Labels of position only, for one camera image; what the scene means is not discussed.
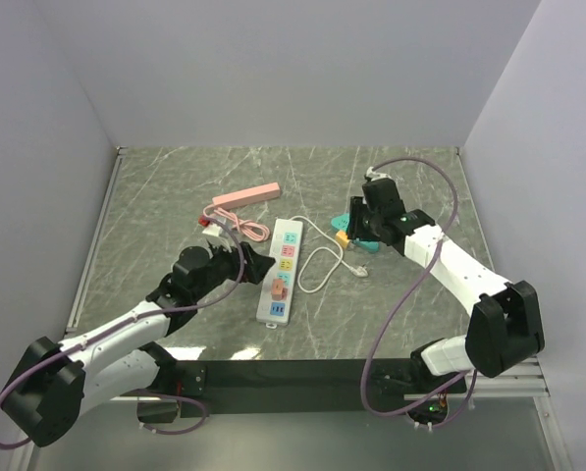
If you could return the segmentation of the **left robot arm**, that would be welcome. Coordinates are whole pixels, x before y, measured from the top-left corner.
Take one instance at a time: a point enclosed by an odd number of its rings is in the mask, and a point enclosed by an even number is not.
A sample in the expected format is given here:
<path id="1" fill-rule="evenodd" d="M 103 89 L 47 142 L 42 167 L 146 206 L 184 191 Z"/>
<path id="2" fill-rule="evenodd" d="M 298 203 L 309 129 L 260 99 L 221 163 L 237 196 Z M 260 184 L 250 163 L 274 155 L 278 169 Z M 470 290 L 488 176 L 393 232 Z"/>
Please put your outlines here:
<path id="1" fill-rule="evenodd" d="M 63 437 L 87 411 L 124 393 L 191 402 L 188 379 L 158 341 L 211 306 L 230 281 L 260 285 L 276 261 L 249 243 L 185 248 L 172 270 L 128 313 L 77 337 L 34 341 L 3 391 L 3 411 L 38 446 Z"/>

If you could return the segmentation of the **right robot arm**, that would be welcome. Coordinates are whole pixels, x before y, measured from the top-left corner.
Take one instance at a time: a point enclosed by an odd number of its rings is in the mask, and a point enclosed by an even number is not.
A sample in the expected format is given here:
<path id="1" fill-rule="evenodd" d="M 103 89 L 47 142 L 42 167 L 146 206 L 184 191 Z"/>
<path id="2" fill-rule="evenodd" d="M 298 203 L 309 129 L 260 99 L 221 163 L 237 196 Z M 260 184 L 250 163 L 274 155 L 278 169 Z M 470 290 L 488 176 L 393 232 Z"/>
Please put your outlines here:
<path id="1" fill-rule="evenodd" d="M 544 349 L 538 295 L 529 283 L 496 274 L 451 241 L 425 212 L 406 210 L 392 178 L 368 177 L 362 191 L 349 204 L 348 236 L 382 242 L 421 266 L 469 317 L 466 334 L 413 352 L 408 371 L 415 388 L 429 392 L 445 375 L 467 370 L 495 378 Z"/>

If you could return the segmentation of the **white multicolour power strip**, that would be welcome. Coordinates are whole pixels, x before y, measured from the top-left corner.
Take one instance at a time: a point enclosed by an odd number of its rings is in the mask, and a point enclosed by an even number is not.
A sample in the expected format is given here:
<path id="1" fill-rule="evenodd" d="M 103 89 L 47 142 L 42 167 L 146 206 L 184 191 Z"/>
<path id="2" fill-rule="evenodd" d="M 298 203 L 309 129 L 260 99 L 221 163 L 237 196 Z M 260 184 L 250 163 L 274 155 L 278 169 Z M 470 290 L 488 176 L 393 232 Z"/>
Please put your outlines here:
<path id="1" fill-rule="evenodd" d="M 293 219 L 277 219 L 271 238 L 269 255 L 275 264 L 265 277 L 256 310 L 256 320 L 269 329 L 289 323 L 298 258 L 302 241 L 303 223 Z M 283 279 L 289 290 L 284 301 L 273 301 L 271 285 L 276 278 Z"/>

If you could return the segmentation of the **pink charger plug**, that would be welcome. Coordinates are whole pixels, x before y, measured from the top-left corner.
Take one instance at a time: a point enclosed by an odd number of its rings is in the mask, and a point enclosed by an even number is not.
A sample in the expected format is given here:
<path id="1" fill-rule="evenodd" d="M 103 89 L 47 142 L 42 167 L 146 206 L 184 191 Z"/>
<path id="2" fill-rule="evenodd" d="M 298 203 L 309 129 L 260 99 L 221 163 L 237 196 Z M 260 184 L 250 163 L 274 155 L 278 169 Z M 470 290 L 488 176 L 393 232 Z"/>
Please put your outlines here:
<path id="1" fill-rule="evenodd" d="M 276 278 L 270 290 L 270 296 L 273 301 L 284 301 L 288 295 L 288 288 L 286 282 L 281 278 Z"/>

